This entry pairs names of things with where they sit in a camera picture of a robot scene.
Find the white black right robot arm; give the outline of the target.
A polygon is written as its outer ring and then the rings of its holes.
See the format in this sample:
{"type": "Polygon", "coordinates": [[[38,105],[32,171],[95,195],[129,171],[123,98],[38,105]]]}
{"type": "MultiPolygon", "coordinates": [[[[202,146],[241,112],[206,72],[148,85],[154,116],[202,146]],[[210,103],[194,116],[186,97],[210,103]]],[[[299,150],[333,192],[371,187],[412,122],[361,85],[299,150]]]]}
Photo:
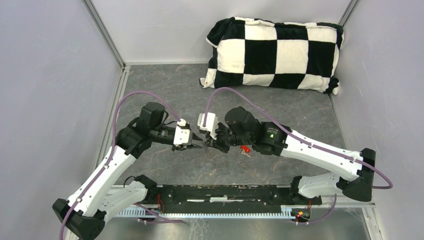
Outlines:
{"type": "Polygon", "coordinates": [[[214,113],[201,113],[197,125],[207,147],[228,153],[231,147],[250,146],[255,152],[304,161],[328,173],[293,178],[289,199],[302,204],[321,195],[344,195],[359,202],[372,200],[376,152],[347,150],[308,138],[272,121],[259,121],[243,107],[227,112],[224,122],[214,113]]]}

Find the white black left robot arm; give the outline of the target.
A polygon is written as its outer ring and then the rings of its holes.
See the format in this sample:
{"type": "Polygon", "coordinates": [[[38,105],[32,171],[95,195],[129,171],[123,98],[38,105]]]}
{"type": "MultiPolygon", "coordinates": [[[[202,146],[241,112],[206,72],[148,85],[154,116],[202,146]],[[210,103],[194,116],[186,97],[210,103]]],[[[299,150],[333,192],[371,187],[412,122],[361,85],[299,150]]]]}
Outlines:
{"type": "Polygon", "coordinates": [[[156,184],[145,176],[137,177],[110,197],[106,194],[152,143],[169,145],[172,151],[198,148],[192,141],[201,138],[192,132],[189,123],[180,119],[171,127],[165,122],[168,115],[162,104],[149,102],[139,117],[119,130],[107,156],[85,183],[67,199],[58,198],[53,203],[52,209],[65,228],[80,240],[94,240],[122,210],[140,201],[151,204],[156,200],[156,184]]]}

